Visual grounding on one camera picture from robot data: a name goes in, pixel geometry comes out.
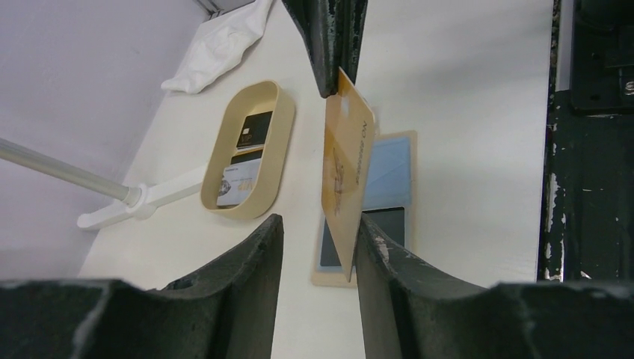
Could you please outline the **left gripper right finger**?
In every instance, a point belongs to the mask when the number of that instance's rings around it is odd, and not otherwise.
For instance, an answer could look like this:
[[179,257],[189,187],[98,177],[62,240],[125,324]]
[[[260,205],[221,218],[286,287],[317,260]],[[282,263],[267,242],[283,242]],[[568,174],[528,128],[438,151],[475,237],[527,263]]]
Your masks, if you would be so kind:
[[368,358],[631,358],[633,285],[592,280],[483,288],[394,242],[370,217],[355,266]]

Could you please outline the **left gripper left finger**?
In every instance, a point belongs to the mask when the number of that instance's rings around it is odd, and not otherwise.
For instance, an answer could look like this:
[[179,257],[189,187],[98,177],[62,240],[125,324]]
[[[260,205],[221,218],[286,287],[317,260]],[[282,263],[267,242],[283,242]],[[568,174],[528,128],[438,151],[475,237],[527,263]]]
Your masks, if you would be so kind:
[[283,219],[164,289],[122,280],[1,283],[3,358],[269,358]]

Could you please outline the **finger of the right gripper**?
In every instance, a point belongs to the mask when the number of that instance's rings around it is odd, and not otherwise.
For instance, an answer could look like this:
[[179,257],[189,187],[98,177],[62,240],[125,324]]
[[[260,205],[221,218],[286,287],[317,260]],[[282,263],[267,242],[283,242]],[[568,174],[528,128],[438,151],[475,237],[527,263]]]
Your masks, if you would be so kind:
[[339,71],[355,83],[367,0],[283,0],[307,50],[318,92],[338,92]]

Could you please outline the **gold card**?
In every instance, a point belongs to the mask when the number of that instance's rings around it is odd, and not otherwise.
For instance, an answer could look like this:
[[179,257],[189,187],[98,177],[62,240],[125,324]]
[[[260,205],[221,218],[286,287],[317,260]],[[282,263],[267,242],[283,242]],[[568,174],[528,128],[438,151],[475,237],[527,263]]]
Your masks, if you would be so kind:
[[336,93],[326,99],[321,207],[342,273],[351,282],[375,115],[343,69],[337,80]]

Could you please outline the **beige card holder wallet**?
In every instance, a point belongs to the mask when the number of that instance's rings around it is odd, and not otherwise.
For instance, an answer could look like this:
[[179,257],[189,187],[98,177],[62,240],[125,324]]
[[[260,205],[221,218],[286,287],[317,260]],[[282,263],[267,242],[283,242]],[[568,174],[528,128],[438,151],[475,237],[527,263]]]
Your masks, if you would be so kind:
[[[368,182],[363,200],[363,212],[366,210],[404,207],[406,218],[406,242],[401,245],[409,251],[416,248],[416,170],[417,164],[416,131],[409,130],[380,135],[375,139],[369,166]],[[324,229],[316,243],[315,259],[311,272],[311,283],[315,286],[354,288],[357,286],[356,274],[347,281],[343,270],[318,269],[319,250]]]

